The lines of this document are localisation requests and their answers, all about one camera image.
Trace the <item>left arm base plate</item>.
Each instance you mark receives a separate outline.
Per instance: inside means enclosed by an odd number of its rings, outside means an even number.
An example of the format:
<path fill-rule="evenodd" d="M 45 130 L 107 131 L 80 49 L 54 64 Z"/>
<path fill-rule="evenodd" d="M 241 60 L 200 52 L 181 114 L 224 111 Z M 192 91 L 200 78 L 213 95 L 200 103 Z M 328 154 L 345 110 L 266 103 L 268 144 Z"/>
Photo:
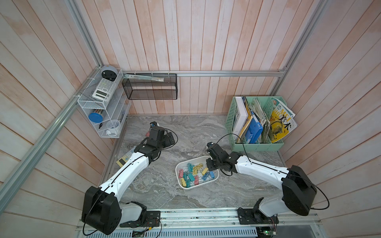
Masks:
<path fill-rule="evenodd" d="M 160 211 L 145 211 L 142 212 L 138 220 L 130 221 L 129 226 L 131 228 L 137 227 L 160 227 Z"/>

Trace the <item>yellow binder clip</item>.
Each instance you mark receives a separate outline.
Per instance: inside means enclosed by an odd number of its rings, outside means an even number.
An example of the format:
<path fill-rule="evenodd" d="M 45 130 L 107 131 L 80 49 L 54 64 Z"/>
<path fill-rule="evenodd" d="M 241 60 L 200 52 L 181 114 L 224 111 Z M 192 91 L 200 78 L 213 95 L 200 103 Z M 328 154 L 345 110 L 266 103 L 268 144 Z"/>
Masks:
<path fill-rule="evenodd" d="M 193 167 L 192 175 L 196 176 L 203 171 L 203 163 L 199 163 Z"/>
<path fill-rule="evenodd" d="M 208 169 L 208 168 L 205 168 L 205 169 L 202 171 L 202 175 L 205 175 L 208 171 L 209 171 L 209 169 Z"/>
<path fill-rule="evenodd" d="M 184 178 L 180 178 L 180 182 L 181 182 L 181 185 L 182 185 L 183 187 L 187 187 L 187 183 L 186 183 L 186 181 L 185 181 Z"/>

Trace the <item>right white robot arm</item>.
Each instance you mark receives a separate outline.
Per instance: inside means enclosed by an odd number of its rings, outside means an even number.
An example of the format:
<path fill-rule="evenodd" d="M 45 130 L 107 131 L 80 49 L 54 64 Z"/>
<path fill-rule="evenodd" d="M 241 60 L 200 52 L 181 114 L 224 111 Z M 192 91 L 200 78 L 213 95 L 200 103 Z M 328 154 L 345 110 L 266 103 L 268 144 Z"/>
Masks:
<path fill-rule="evenodd" d="M 260 198 L 256 202 L 253 207 L 255 218 L 269 219 L 284 212 L 293 212 L 300 216 L 309 215 L 317 188 L 302 168 L 273 166 L 239 152 L 228 154 L 213 142 L 207 144 L 207 152 L 209 158 L 206 163 L 210 171 L 220 170 L 252 176 L 280 189 L 280 193 Z"/>

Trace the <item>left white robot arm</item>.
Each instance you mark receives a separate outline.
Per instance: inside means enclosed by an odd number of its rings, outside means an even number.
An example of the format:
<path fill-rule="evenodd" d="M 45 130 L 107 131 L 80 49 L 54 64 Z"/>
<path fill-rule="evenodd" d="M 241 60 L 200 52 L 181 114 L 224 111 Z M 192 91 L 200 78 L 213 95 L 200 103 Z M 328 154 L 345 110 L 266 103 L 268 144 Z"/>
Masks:
<path fill-rule="evenodd" d="M 135 201 L 120 205 L 120 200 L 135 178 L 178 140 L 175 132 L 152 122 L 149 136 L 135 147 L 128 161 L 100 186 L 91 186 L 86 191 L 81 215 L 83 224 L 105 235 L 113 233 L 121 224 L 145 224 L 146 206 Z"/>

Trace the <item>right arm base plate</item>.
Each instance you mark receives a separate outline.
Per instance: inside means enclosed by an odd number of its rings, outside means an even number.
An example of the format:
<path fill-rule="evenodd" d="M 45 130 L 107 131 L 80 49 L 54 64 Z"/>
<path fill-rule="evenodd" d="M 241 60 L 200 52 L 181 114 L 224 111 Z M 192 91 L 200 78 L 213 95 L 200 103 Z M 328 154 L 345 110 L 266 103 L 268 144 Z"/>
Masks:
<path fill-rule="evenodd" d="M 258 224 L 269 224 L 277 225 L 279 219 L 277 216 L 267 217 L 262 214 L 259 210 L 253 209 L 237 209 L 238 219 L 240 225 L 258 225 Z"/>

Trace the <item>white plastic storage tray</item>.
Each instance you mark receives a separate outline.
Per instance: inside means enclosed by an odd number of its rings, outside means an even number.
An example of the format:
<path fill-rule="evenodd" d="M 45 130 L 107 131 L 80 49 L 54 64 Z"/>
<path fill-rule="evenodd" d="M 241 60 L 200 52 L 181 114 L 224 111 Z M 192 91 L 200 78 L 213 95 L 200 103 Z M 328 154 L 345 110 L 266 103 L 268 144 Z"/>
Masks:
<path fill-rule="evenodd" d="M 219 171 L 211 171 L 207 167 L 207 159 L 209 156 L 201 156 L 198 158 L 190 159 L 180 162 L 176 168 L 175 173 L 179 186 L 184 190 L 206 185 L 214 182 L 219 178 Z"/>

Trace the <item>teal binder clip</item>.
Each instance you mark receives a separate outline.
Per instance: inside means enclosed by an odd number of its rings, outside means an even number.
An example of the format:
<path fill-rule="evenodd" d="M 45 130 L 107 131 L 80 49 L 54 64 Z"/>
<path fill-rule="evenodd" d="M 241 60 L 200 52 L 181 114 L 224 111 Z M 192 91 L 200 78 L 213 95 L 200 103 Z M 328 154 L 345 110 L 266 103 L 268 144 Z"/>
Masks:
<path fill-rule="evenodd" d="M 188 173 L 188 177 L 189 177 L 189 180 L 194 182 L 195 181 L 195 178 L 194 176 L 192 175 L 192 173 Z"/>

